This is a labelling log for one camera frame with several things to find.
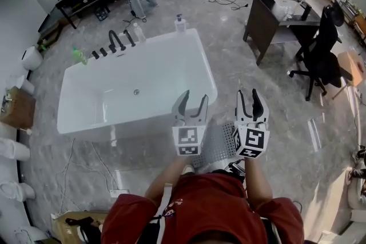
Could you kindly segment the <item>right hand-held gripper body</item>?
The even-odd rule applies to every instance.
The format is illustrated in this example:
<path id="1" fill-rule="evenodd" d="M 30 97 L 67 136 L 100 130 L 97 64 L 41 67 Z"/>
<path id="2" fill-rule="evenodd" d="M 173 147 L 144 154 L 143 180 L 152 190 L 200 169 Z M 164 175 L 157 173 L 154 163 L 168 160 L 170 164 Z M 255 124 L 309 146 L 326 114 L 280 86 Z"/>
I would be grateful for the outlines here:
<path id="1" fill-rule="evenodd" d="M 240 158 L 259 158 L 266 151 L 270 131 L 268 121 L 235 121 L 232 138 Z"/>

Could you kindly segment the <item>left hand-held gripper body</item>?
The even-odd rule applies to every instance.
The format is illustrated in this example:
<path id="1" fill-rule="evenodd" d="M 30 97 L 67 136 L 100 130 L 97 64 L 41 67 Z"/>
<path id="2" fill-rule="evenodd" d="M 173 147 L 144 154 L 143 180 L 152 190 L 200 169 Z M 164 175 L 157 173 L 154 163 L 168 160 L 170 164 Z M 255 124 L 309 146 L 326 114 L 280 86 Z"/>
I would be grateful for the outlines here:
<path id="1" fill-rule="evenodd" d="M 177 155 L 200 155 L 204 145 L 206 129 L 206 115 L 189 117 L 187 121 L 175 115 L 172 134 Z"/>

